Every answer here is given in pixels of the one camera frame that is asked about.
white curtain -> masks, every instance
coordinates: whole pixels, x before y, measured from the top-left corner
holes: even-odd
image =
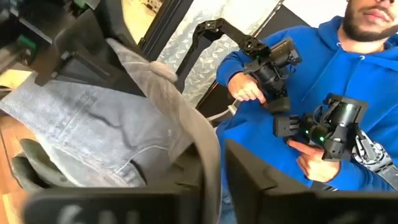
[[[177,71],[192,43],[196,26],[204,21],[224,18],[245,34],[261,26],[279,0],[194,0],[187,15],[160,54],[158,61]],[[215,80],[216,69],[238,45],[227,36],[203,51],[185,81],[183,96],[195,106]]]

black metal frame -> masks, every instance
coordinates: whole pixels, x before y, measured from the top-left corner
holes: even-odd
[[[192,2],[193,0],[168,0],[163,2],[145,36],[138,43],[146,59],[149,61],[157,60],[188,12]]]

beard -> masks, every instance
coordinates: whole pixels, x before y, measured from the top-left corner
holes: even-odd
[[[361,30],[358,22],[354,18],[355,11],[352,2],[353,0],[348,1],[343,20],[343,30],[350,39],[358,42],[373,42],[388,38],[398,32],[398,25],[394,25],[380,32]]]

man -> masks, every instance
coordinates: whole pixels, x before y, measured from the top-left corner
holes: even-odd
[[[345,17],[312,27],[293,27],[264,41],[272,46],[291,37],[303,62],[287,80],[291,114],[312,113],[328,93],[369,103],[361,129],[381,143],[398,162],[398,2],[348,0]],[[233,52],[221,63],[217,81],[240,101],[236,115],[218,127],[221,148],[234,139],[256,156],[311,187],[313,180],[340,190],[392,190],[375,173],[355,161],[326,162],[322,150],[297,141],[287,144],[272,135],[266,98],[245,75],[251,59]]]

